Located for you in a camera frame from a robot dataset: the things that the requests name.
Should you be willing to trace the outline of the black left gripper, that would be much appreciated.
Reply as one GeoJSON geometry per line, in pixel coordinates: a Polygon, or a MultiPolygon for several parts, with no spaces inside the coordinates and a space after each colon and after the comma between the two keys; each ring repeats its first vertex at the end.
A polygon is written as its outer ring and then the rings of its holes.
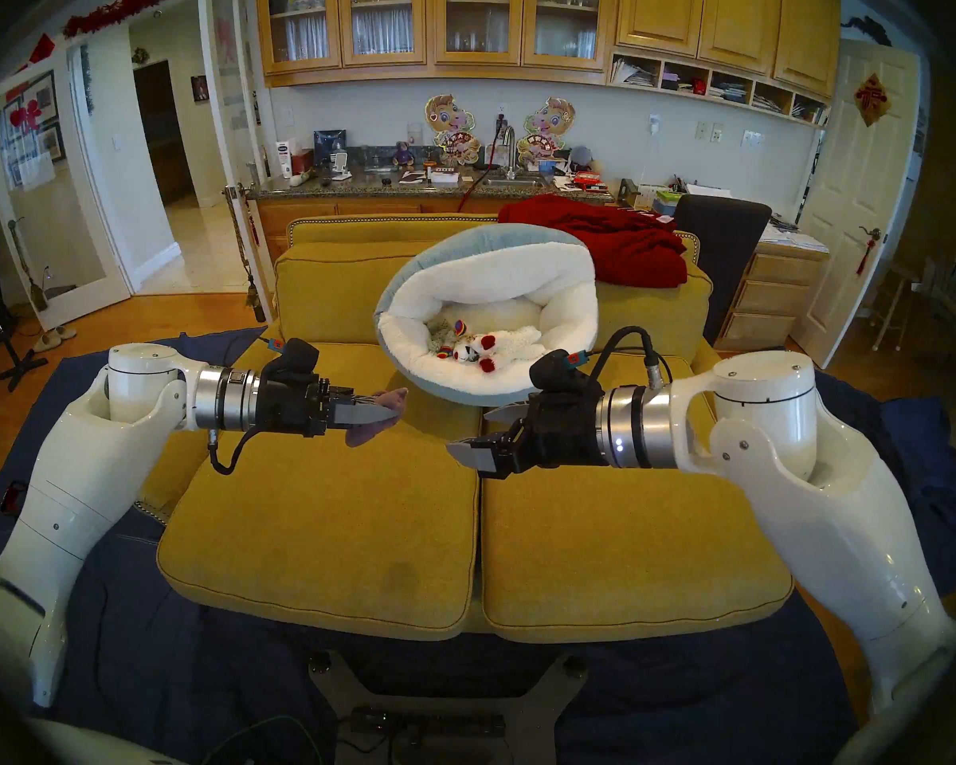
{"type": "Polygon", "coordinates": [[[316,373],[267,377],[257,393],[257,432],[318,437],[331,428],[363,428],[396,420],[400,414],[375,403],[373,395],[333,386],[316,373]]]}

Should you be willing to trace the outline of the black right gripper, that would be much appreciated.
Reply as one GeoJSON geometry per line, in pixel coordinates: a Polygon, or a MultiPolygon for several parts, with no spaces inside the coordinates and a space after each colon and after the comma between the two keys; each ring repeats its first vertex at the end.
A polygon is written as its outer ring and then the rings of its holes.
{"type": "Polygon", "coordinates": [[[482,479],[507,479],[532,468],[607,466],[598,442],[601,388],[589,392],[532,394],[484,413],[489,422],[515,422],[511,439],[461,439],[447,443],[449,456],[482,479]]]}

